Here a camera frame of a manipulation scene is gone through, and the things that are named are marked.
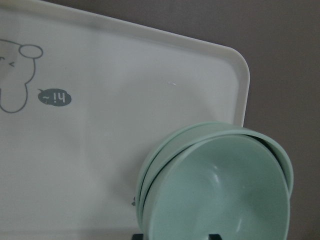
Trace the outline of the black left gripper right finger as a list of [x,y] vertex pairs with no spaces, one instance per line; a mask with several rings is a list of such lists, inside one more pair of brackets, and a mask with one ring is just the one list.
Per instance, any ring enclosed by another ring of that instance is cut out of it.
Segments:
[[222,238],[219,234],[209,234],[208,239],[209,240],[222,240]]

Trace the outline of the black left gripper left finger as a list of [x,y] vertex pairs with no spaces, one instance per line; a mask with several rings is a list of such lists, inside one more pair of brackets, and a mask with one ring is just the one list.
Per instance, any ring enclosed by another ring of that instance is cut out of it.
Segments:
[[143,233],[135,233],[132,235],[131,240],[144,240]]

